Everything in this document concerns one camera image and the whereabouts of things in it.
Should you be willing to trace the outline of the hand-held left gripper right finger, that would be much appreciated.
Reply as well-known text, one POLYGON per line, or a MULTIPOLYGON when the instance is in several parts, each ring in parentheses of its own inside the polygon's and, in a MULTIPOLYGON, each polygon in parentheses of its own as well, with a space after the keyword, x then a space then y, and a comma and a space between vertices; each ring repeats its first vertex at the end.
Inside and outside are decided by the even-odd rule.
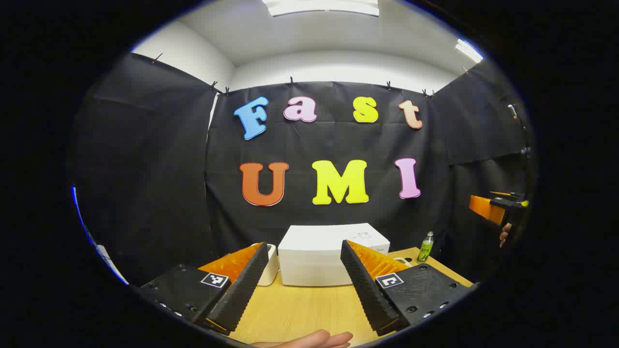
POLYGON ((340 260, 377 335, 424 325, 473 292, 430 264, 407 266, 351 240, 340 260))

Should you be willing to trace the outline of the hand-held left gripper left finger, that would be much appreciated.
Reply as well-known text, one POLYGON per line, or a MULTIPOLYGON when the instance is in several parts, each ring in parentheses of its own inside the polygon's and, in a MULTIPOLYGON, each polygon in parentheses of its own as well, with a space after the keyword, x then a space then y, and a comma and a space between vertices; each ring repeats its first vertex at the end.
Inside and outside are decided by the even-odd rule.
POLYGON ((261 242, 201 267, 179 264, 138 288, 148 302, 190 324, 234 332, 269 262, 261 242))

